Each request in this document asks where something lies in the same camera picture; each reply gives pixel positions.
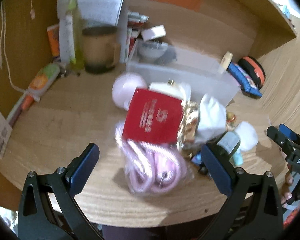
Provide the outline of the right hand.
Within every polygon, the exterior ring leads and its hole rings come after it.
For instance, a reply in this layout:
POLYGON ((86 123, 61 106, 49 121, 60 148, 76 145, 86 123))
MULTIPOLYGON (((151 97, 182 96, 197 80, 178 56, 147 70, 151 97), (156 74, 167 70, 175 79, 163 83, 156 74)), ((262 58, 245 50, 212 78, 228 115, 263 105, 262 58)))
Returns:
POLYGON ((286 208, 288 200, 292 198, 289 187, 293 184, 293 176, 291 174, 291 165, 289 163, 287 164, 287 168, 288 172, 285 175, 285 182, 281 188, 281 204, 284 208, 286 208))

